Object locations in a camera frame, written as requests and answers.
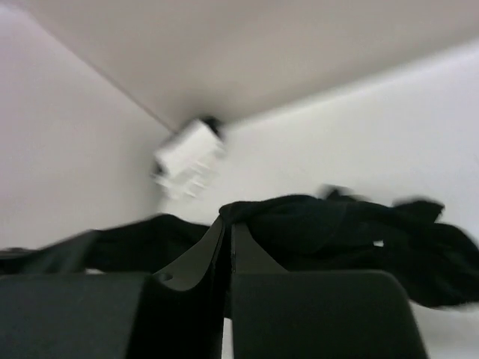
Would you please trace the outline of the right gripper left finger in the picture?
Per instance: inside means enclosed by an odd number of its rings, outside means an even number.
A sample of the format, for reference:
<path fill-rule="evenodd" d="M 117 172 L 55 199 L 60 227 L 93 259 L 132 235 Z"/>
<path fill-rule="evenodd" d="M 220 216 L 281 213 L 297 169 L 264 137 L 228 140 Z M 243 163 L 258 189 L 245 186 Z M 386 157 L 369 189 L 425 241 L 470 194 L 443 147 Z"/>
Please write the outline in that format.
<path fill-rule="evenodd" d="M 223 221 L 155 272 L 90 271 L 98 235 L 1 252 L 1 356 L 220 358 Z"/>

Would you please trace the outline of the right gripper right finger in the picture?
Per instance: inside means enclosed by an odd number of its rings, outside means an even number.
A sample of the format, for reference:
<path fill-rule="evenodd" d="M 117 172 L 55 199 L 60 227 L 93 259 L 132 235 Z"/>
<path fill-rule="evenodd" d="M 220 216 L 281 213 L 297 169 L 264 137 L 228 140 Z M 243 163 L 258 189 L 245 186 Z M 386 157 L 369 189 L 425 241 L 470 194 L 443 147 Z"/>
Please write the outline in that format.
<path fill-rule="evenodd" d="M 382 271 L 287 271 L 231 232 L 236 358 L 425 358 L 406 293 Z"/>

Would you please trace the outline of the black tank top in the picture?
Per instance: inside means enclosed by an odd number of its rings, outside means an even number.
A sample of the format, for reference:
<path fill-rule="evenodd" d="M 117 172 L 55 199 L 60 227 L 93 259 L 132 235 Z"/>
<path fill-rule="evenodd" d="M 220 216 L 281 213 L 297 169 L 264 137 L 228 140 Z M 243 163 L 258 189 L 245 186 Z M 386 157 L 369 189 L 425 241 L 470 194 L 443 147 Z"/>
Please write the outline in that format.
<path fill-rule="evenodd" d="M 226 227 L 246 224 L 257 243 L 289 271 L 386 271 L 422 306 L 475 303 L 478 246 L 460 228 L 439 220 L 443 210 L 430 199 L 383 206 L 333 188 L 324 197 L 229 203 L 219 217 Z M 171 214 L 155 215 L 41 249 L 11 248 L 1 253 L 1 272 L 154 273 L 197 244 L 207 229 Z"/>

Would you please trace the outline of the lower folded white tank top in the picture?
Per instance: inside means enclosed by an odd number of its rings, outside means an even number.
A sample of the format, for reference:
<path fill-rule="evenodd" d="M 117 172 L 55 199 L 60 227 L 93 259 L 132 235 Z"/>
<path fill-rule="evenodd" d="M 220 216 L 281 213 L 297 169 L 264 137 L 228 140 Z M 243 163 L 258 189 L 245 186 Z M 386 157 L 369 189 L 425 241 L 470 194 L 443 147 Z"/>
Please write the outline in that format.
<path fill-rule="evenodd" d="M 214 157 L 193 162 L 175 174 L 166 165 L 156 162 L 153 166 L 153 181 L 164 195 L 172 200 L 184 197 L 197 197 L 217 174 L 220 160 Z"/>

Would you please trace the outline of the folded white tank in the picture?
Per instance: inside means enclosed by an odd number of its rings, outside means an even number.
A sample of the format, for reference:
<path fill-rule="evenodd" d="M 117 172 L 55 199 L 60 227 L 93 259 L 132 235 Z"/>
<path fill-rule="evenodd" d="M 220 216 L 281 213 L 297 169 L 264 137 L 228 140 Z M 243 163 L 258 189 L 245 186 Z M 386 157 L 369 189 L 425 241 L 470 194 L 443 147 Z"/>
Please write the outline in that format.
<path fill-rule="evenodd" d="M 172 200 L 184 197 L 197 197 L 217 174 L 220 160 L 214 157 L 193 162 L 175 174 L 166 165 L 156 162 L 153 166 L 153 181 L 164 195 Z"/>
<path fill-rule="evenodd" d="M 154 177 L 175 177 L 199 159 L 224 149 L 222 124 L 214 116 L 196 117 L 153 153 Z"/>

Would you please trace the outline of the upper folded white tank top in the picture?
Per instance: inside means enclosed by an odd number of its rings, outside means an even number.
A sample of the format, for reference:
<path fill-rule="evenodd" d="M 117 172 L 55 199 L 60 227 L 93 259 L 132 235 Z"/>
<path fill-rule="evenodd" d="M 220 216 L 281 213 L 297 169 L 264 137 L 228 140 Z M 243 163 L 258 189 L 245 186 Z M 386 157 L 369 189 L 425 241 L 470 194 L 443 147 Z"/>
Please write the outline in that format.
<path fill-rule="evenodd" d="M 222 124 L 214 116 L 196 117 L 153 153 L 154 177 L 175 177 L 199 159 L 224 149 Z"/>

